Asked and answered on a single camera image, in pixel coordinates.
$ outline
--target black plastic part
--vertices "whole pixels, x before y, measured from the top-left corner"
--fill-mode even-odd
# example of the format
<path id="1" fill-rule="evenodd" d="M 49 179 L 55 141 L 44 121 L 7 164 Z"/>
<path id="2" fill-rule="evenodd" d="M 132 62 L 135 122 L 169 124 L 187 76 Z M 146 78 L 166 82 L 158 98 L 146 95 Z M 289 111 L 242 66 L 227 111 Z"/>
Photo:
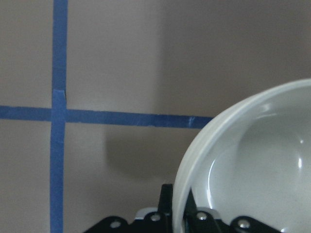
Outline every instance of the black plastic part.
<path id="1" fill-rule="evenodd" d="M 246 221 L 249 223 L 248 227 L 241 227 L 239 222 L 241 221 Z M 248 216 L 240 216 L 235 218 L 230 225 L 231 231 L 232 232 L 237 232 L 237 233 L 262 233 L 262 232 L 267 232 L 267 233 L 279 233 L 279 231 L 273 229 L 272 227 L 269 227 L 262 222 L 257 221 L 256 219 L 253 219 Z"/>
<path id="2" fill-rule="evenodd" d="M 148 213 L 144 219 L 135 220 L 132 224 L 128 224 L 121 217 L 107 217 L 85 233 L 173 233 L 172 198 L 173 185 L 164 184 L 161 188 L 157 212 Z M 186 233 L 280 233 L 247 216 L 237 217 L 228 226 L 220 219 L 214 219 L 211 214 L 198 211 L 191 191 L 185 208 L 184 220 Z M 241 225 L 240 220 L 248 224 Z"/>

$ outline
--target screw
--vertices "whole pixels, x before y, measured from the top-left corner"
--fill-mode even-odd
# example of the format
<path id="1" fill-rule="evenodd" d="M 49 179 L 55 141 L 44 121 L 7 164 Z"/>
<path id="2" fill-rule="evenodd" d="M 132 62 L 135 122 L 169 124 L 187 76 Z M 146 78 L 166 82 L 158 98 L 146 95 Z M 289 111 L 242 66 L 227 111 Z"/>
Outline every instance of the screw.
<path id="1" fill-rule="evenodd" d="M 118 228 L 121 226 L 121 223 L 119 221 L 114 221 L 110 224 L 110 228 Z"/>
<path id="2" fill-rule="evenodd" d="M 154 215 L 151 215 L 150 219 L 153 221 L 153 222 L 157 222 L 161 219 L 161 216 L 159 214 L 154 214 Z"/>
<path id="3" fill-rule="evenodd" d="M 203 212 L 198 212 L 198 213 L 196 214 L 196 217 L 197 217 L 198 219 L 200 219 L 200 220 L 206 220 L 206 219 L 207 219 L 207 215 L 206 215 L 205 213 L 203 213 Z"/>
<path id="4" fill-rule="evenodd" d="M 238 221 L 238 226 L 241 228 L 249 228 L 251 224 L 246 219 L 241 219 Z"/>

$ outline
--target white bowl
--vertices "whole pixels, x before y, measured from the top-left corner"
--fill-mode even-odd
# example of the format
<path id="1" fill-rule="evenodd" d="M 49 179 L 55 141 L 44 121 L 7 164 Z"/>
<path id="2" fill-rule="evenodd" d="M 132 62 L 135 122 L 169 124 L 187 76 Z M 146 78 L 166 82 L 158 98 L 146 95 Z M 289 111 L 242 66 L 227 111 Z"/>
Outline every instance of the white bowl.
<path id="1" fill-rule="evenodd" d="M 180 164 L 173 229 L 190 188 L 197 206 L 229 224 L 251 216 L 282 232 L 311 229 L 311 79 L 284 84 L 225 110 L 205 126 Z"/>

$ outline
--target beige wall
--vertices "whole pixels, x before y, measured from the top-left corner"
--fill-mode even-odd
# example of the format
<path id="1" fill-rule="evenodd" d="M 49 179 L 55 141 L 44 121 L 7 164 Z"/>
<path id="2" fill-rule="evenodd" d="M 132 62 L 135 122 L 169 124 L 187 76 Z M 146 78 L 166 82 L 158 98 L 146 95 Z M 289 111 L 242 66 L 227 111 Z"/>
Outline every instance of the beige wall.
<path id="1" fill-rule="evenodd" d="M 308 78 L 310 7 L 302 0 L 69 0 L 68 108 L 213 117 Z M 0 105 L 50 108 L 52 1 L 1 1 L 0 34 Z M 108 215 L 132 221 L 138 209 L 155 206 L 197 133 L 67 124 L 64 232 Z M 49 231 L 49 137 L 50 123 L 0 120 L 5 232 Z M 36 215 L 21 218 L 26 212 Z"/>

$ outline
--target blue painter's tape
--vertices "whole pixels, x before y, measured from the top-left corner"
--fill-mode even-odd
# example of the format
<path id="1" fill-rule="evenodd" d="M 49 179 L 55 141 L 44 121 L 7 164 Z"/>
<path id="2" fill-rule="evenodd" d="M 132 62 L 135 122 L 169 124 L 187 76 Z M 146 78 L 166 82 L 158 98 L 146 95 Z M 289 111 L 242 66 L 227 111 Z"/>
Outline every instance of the blue painter's tape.
<path id="1" fill-rule="evenodd" d="M 203 116 L 155 115 L 67 110 L 67 122 L 201 129 L 212 120 Z"/>
<path id="2" fill-rule="evenodd" d="M 0 106 L 0 119 L 50 121 L 49 108 Z"/>
<path id="3" fill-rule="evenodd" d="M 50 154 L 51 233 L 63 232 L 64 138 L 66 123 L 65 91 L 53 90 Z"/>
<path id="4" fill-rule="evenodd" d="M 66 90 L 68 1 L 54 0 L 52 89 Z"/>

